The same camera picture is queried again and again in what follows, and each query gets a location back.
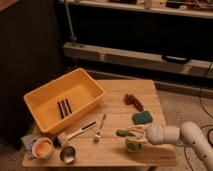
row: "white robotic arm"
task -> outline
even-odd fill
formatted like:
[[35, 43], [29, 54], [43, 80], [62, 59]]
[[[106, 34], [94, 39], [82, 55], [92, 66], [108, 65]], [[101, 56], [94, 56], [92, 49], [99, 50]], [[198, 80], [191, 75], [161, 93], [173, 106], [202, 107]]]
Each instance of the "white robotic arm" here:
[[153, 145], [173, 144], [192, 147], [207, 170], [213, 171], [213, 148], [195, 123], [185, 122], [180, 128], [151, 124], [145, 132], [148, 142]]

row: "rectangular container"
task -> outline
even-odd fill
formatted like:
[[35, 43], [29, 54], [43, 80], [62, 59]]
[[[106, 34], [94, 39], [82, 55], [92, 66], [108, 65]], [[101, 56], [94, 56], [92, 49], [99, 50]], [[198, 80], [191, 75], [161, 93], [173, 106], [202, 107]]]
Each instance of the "rectangular container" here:
[[[24, 95], [43, 133], [56, 134], [100, 102], [104, 89], [82, 68], [76, 69]], [[57, 102], [68, 99], [72, 113], [61, 118]]]

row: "green object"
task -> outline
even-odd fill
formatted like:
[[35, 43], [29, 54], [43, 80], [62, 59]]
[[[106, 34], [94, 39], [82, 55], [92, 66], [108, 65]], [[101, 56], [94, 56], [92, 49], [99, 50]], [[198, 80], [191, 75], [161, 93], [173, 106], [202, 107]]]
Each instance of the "green object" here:
[[153, 121], [153, 118], [152, 118], [151, 114], [149, 113], [149, 111], [143, 111], [140, 113], [135, 113], [132, 116], [132, 120], [135, 125], [139, 125], [139, 124], [150, 123]]
[[128, 152], [134, 153], [141, 149], [140, 142], [126, 138], [126, 148]]
[[135, 135], [129, 131], [124, 131], [124, 130], [121, 130], [121, 129], [118, 129], [116, 131], [116, 135], [119, 136], [119, 137], [126, 137], [126, 136], [130, 136], [130, 137], [135, 137]]

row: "black cabinet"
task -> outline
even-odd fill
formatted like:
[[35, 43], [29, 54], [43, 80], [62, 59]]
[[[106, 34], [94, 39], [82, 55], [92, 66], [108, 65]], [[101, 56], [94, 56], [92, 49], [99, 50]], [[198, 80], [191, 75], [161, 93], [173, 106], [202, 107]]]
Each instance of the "black cabinet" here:
[[63, 72], [51, 0], [21, 0], [0, 12], [0, 136], [20, 147], [33, 122], [23, 95]]

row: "orange cup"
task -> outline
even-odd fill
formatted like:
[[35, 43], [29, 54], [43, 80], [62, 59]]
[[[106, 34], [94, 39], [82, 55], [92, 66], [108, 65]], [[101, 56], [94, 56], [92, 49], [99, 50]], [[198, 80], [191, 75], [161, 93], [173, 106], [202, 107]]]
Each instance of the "orange cup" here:
[[49, 158], [53, 154], [53, 144], [51, 139], [47, 137], [37, 139], [32, 146], [32, 154], [36, 158]]

